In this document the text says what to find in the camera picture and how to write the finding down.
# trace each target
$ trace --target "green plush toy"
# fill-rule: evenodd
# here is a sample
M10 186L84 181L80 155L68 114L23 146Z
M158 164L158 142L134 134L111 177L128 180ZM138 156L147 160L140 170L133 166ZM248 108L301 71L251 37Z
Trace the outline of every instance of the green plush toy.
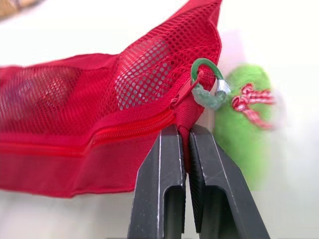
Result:
M227 77L231 93L215 113L214 137L241 169L250 190L256 190L267 168L265 130L274 103L263 69L242 65Z

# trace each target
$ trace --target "red and white ribbon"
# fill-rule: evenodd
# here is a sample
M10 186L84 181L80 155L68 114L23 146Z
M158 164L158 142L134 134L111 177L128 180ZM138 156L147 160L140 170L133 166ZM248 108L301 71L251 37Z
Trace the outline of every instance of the red and white ribbon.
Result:
M232 107L238 112L242 112L248 120L264 129L272 128L270 123L263 121L259 113L250 109L250 104L267 104L272 105L275 103L274 97L271 95L270 90L255 91L251 83L246 84L242 90L242 95L235 96L232 100Z

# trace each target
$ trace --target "zipper slider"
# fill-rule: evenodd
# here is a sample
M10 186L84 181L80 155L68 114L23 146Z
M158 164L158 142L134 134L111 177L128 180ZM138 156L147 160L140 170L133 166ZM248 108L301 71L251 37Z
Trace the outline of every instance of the zipper slider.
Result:
M202 78L204 72L200 71L198 73L198 77L194 84L192 84L191 77L188 78L188 80L185 82L185 84L180 88L177 95L171 100L170 102L170 108L173 109L176 106L178 106L188 95L191 93L191 91L194 89L194 87L197 85L199 80Z

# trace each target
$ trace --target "white surface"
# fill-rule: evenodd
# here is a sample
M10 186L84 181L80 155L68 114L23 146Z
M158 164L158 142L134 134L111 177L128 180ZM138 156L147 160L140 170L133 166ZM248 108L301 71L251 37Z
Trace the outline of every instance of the white surface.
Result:
M46 0L0 22L0 65L83 53L119 53L186 0ZM285 101L285 127L269 135L273 170L253 192L272 239L319 238L319 21L316 0L225 0L219 67L260 64ZM207 123L207 114L201 119ZM132 194L71 200L0 192L0 239L125 237ZM184 238L195 233L188 192Z

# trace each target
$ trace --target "red mesh pouch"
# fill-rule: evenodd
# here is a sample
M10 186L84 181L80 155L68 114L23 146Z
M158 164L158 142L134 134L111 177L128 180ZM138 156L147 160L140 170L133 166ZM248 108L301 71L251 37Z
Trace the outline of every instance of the red mesh pouch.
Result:
M55 197L132 191L159 131L183 139L203 112L170 107L197 58L215 64L220 0L190 0L121 54L0 68L0 188ZM200 83L210 90L205 67Z

